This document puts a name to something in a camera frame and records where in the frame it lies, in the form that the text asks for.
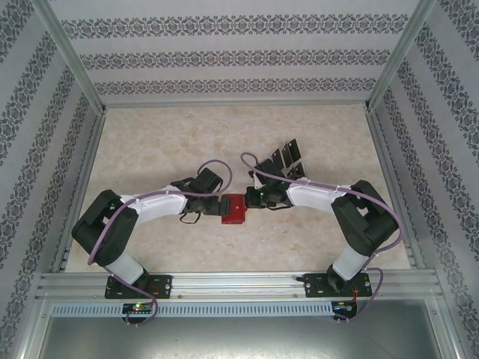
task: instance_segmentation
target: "mounting base plate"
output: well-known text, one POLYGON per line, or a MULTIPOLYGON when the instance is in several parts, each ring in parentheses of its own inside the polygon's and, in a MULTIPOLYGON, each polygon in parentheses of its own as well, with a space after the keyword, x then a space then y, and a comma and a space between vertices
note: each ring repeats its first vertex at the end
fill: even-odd
MULTIPOLYGON (((143 289, 156 299, 169 299, 171 294, 171 275, 151 275, 148 278, 147 285, 143 289)), ((125 287, 112 276, 108 277, 105 289, 106 299, 139 299, 145 296, 125 287)))
POLYGON ((357 274, 347 288, 341 293, 336 293, 328 284, 328 275, 326 273, 307 273, 297 280, 305 283, 306 298, 335 298, 335 297, 353 297, 353 290, 358 290, 358 297, 371 297, 369 275, 366 273, 357 274))

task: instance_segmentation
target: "beige tile floor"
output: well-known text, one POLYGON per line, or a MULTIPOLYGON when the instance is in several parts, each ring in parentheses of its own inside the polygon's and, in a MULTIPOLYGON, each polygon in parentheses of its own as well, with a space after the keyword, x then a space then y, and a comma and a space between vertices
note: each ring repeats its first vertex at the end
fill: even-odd
MULTIPOLYGON (((299 142, 310 179, 368 180, 389 201, 360 105, 137 108, 109 110, 83 209, 104 189, 159 189, 195 175, 212 158, 233 168, 229 192, 244 193, 251 179, 240 153, 263 159, 291 138, 299 142)), ((220 165, 211 169, 226 178, 220 165)), ((148 271, 311 271, 327 269, 345 244, 333 215, 295 207, 250 209, 242 225, 221 225, 219 217, 203 216, 196 225, 160 218, 137 227, 127 250, 148 271)), ((67 271, 102 271, 86 262, 73 242, 67 271)), ((402 244, 371 265, 409 268, 402 244)))

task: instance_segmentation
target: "red block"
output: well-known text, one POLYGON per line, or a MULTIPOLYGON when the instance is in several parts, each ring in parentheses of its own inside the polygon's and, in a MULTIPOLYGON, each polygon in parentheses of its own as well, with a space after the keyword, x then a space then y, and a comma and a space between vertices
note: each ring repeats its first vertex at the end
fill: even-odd
POLYGON ((243 194, 223 194, 230 199, 230 214, 222 216, 222 224, 241 224, 246 218, 245 197, 243 194))

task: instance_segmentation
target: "wallpaper border stripe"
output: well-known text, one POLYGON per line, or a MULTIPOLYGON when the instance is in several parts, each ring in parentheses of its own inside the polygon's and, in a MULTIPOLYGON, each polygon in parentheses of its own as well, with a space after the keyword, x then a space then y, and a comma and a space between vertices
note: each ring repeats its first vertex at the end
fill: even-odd
MULTIPOLYGON (((464 329, 468 333, 468 339, 472 343, 474 353, 479 356, 479 318, 477 317, 477 309, 474 308, 474 300, 468 293, 468 287, 464 284, 464 275, 460 271, 460 264, 457 262, 456 254, 449 248, 449 238, 447 232, 444 230, 441 215, 437 212, 437 207, 434 203, 434 198, 431 195, 429 184, 424 175, 422 166, 418 159, 418 154, 415 151, 412 139, 409 137, 406 125, 404 123, 403 115, 400 112, 399 106, 394 98, 394 94, 389 88, 384 97, 383 102, 388 111, 391 123, 397 136, 397 140, 401 147, 401 152, 409 170, 409 175, 415 187, 415 192, 418 196, 418 201, 421 204, 421 210, 427 226, 430 229, 430 234, 433 237, 433 243, 438 252, 438 258, 443 266, 443 271, 449 286, 451 286, 451 293, 454 295, 454 303, 457 306, 459 316, 462 318, 464 329)), ((384 134, 382 125, 379 122, 381 131, 384 134)), ((389 155, 392 159, 391 151, 387 145, 389 155)))
POLYGON ((88 76, 87 70, 83 66, 78 53, 73 48, 67 33, 63 29, 63 26, 61 26, 60 20, 53 11, 49 0, 31 0, 31 3, 47 31, 51 34, 53 40, 57 44, 65 62, 72 70, 76 81, 80 84, 88 101, 90 101, 91 107, 96 114, 99 114, 105 105, 103 104, 93 81, 90 79, 90 76, 88 76))
POLYGON ((397 214, 402 218, 404 227, 406 229, 404 242, 411 246, 416 267, 418 269, 425 269, 427 267, 426 258, 423 255, 422 247, 418 241, 418 233, 412 221, 406 196, 403 192, 403 186, 399 181, 396 167, 388 151, 387 144, 378 121, 379 115, 377 114, 377 111, 371 112, 368 109, 365 109, 364 113, 366 115, 367 124, 370 128, 371 137, 376 148, 382 174, 384 176, 386 186, 388 187, 392 206, 397 214))
POLYGON ((37 130, 28 157, 24 161, 18 182, 13 187, 10 201, 7 203, 4 215, 0 224, 0 269, 4 268, 4 261, 7 259, 12 241, 16 235, 16 229, 23 217, 23 210, 30 198, 31 190, 37 181, 37 175, 49 149, 50 142, 55 133, 56 126, 60 120, 65 103, 70 95, 75 78, 69 67, 65 67, 58 81, 55 92, 52 95, 49 106, 43 116, 40 127, 37 130))
MULTIPOLYGON (((46 240, 46 235, 49 232, 51 218, 55 214, 55 207, 61 195, 61 191, 67 176, 67 171, 70 166, 74 149, 77 145, 79 134, 82 130, 82 125, 85 122, 85 116, 89 107, 90 104, 86 96, 82 95, 76 107, 76 112, 73 116, 68 134, 65 138, 61 154, 58 157, 57 165, 55 166, 55 172, 52 175, 49 189, 46 192, 40 214, 38 215, 37 223, 34 227, 35 230, 32 233, 32 237, 28 243, 28 250, 25 252, 25 256, 22 260, 22 270, 19 271, 19 277, 15 280, 15 291, 12 292, 11 300, 6 306, 6 314, 2 318, 3 324, 0 328, 0 353, 4 355, 3 358, 8 358, 9 351, 13 348, 13 341, 18 330, 22 312, 25 309, 25 300, 27 299, 27 294, 31 288, 31 282, 34 279, 34 273, 38 267, 38 261, 40 260, 43 243, 46 240)), ((93 135, 94 127, 95 121, 90 130, 87 148, 91 136, 93 135)), ((83 154, 80 167, 83 167, 87 151, 88 150, 85 150, 83 154)))
POLYGON ((0 16, 0 64, 16 42, 34 10, 29 0, 10 0, 0 16))
POLYGON ((158 67, 235 67, 307 65, 383 65, 389 50, 248 50, 143 52, 81 55, 87 70, 154 69, 158 67))
POLYGON ((40 86, 46 70, 56 53, 57 47, 50 37, 48 31, 42 36, 40 43, 30 61, 25 72, 22 74, 18 86, 13 90, 10 102, 5 106, 0 119, 0 167, 3 165, 3 159, 8 154, 8 148, 15 140, 16 131, 23 122, 27 110, 30 108, 31 101, 40 86))
POLYGON ((456 72, 448 62, 444 50, 441 49, 428 24, 424 24, 415 42, 479 166, 478 110, 469 100, 467 91, 461 85, 459 77, 456 76, 456 72))
POLYGON ((231 93, 300 91, 369 91, 376 79, 211 79, 97 82, 100 95, 151 93, 231 93))
POLYGON ((392 79, 396 75, 397 68, 401 65, 406 53, 414 43, 416 35, 418 34, 419 30, 421 30, 424 21, 426 21, 426 18, 429 16, 435 4, 436 0, 418 1, 414 12, 409 18, 409 21, 407 22, 406 27, 400 36, 400 39, 397 41, 391 56, 389 56, 388 62, 384 66, 384 69, 382 69, 371 95, 367 99, 367 102, 369 102, 368 108, 370 111, 373 111, 381 103, 382 96, 386 90, 388 90, 389 84, 391 84, 392 79))
POLYGON ((463 185, 463 179, 457 173, 454 159, 449 154, 448 145, 442 139, 441 130, 409 62, 403 62, 397 70, 397 76, 401 80, 409 103, 417 116, 431 155, 436 160, 437 171, 442 177, 446 192, 449 193, 449 199, 457 213, 457 219, 460 220, 460 226, 465 232, 466 239, 469 240, 469 247, 475 254, 476 261, 479 261, 479 214, 476 213, 471 196, 463 185))
POLYGON ((253 34, 399 34, 407 14, 294 14, 63 20, 71 40, 253 34))
POLYGON ((440 0, 439 3, 455 24, 474 59, 479 61, 479 11, 475 3, 470 0, 440 0))

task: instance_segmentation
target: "patterned wallpaper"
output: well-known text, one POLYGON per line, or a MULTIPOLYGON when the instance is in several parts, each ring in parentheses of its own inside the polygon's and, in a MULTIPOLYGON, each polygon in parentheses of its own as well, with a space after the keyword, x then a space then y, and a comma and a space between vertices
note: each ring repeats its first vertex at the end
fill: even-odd
POLYGON ((376 110, 467 358, 479 358, 478 2, 437 1, 376 110))
POLYGON ((51 1, 107 105, 366 100, 417 3, 51 1))
POLYGON ((27 0, 0 4, 0 358, 50 271, 97 121, 27 0))

